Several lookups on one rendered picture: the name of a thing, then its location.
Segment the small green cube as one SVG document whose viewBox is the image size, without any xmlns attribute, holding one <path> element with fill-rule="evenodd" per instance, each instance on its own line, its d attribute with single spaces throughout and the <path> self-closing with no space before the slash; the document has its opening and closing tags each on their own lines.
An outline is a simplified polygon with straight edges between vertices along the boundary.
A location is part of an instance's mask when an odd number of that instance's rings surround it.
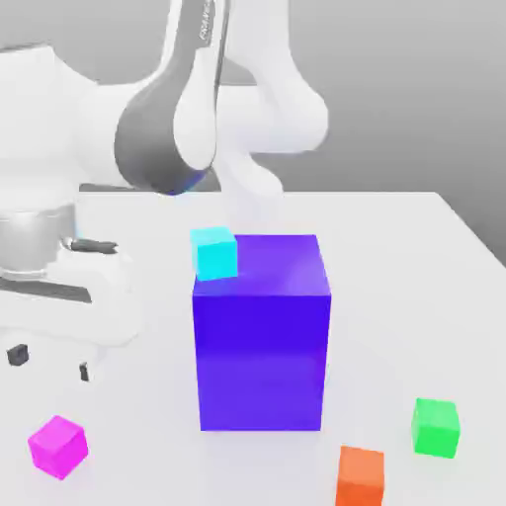
<svg viewBox="0 0 506 506">
<path fill-rule="evenodd" d="M 416 399 L 411 420 L 415 454 L 453 459 L 460 435 L 459 413 L 452 401 L 422 397 Z"/>
</svg>

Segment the small orange cube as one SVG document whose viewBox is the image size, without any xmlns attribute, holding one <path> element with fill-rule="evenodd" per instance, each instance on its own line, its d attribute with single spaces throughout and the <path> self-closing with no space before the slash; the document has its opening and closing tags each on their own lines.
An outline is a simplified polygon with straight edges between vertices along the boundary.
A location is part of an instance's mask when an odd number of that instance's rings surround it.
<svg viewBox="0 0 506 506">
<path fill-rule="evenodd" d="M 335 506 L 382 506 L 383 494 L 384 453 L 342 446 Z"/>
</svg>

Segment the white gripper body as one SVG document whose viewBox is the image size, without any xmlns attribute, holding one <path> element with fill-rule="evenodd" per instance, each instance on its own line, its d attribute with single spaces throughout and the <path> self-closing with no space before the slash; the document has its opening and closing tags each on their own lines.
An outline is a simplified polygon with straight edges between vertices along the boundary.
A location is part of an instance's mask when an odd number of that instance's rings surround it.
<svg viewBox="0 0 506 506">
<path fill-rule="evenodd" d="M 0 328 L 120 347 L 139 333 L 129 256 L 60 252 L 40 279 L 0 274 Z"/>
</svg>

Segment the small magenta cube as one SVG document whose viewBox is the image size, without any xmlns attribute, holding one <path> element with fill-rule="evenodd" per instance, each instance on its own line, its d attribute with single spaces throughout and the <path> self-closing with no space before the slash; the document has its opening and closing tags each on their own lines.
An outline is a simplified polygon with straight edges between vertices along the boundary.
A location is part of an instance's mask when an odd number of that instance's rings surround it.
<svg viewBox="0 0 506 506">
<path fill-rule="evenodd" d="M 54 415 L 28 439 L 35 467 L 63 480 L 89 454 L 84 428 Z"/>
</svg>

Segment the small cyan cube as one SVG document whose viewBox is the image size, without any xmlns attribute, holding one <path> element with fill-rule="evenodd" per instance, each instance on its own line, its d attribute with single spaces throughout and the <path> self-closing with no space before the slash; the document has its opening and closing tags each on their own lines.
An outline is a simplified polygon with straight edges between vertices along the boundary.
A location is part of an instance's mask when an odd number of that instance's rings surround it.
<svg viewBox="0 0 506 506">
<path fill-rule="evenodd" d="M 226 226 L 196 228 L 190 231 L 192 262 L 201 282 L 234 278 L 238 275 L 238 246 Z"/>
</svg>

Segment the large purple box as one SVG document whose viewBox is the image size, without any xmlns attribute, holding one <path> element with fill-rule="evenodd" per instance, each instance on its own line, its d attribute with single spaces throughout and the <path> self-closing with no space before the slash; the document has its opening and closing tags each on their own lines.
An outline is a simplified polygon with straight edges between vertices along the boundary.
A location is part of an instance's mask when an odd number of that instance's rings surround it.
<svg viewBox="0 0 506 506">
<path fill-rule="evenodd" d="M 238 274 L 196 281 L 204 431 L 321 427 L 332 294 L 313 234 L 240 235 Z"/>
</svg>

